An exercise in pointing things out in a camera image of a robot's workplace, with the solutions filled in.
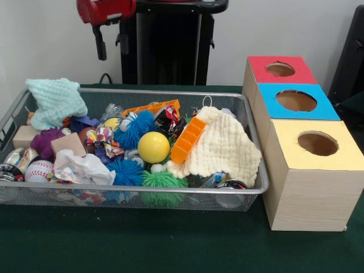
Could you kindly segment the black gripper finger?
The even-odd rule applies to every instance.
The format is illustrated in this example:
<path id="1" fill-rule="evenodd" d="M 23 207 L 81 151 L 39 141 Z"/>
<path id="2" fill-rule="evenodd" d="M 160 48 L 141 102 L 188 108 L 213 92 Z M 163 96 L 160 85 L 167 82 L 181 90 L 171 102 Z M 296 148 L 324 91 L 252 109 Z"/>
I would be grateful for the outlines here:
<path id="1" fill-rule="evenodd" d="M 121 44 L 121 54 L 129 54 L 129 20 L 122 20 L 119 24 L 119 41 Z"/>
<path id="2" fill-rule="evenodd" d="M 92 26 L 92 31 L 96 40 L 98 59 L 101 61 L 105 61 L 107 59 L 107 53 L 100 26 Z"/>

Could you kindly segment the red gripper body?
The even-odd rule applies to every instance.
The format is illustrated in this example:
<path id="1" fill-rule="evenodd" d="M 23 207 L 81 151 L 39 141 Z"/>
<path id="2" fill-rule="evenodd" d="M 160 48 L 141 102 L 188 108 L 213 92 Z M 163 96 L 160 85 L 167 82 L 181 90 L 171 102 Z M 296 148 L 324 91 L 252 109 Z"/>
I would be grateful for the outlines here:
<path id="1" fill-rule="evenodd" d="M 84 23 L 101 26 L 112 20 L 131 18 L 136 11 L 137 2 L 132 0 L 77 0 L 76 7 Z"/>

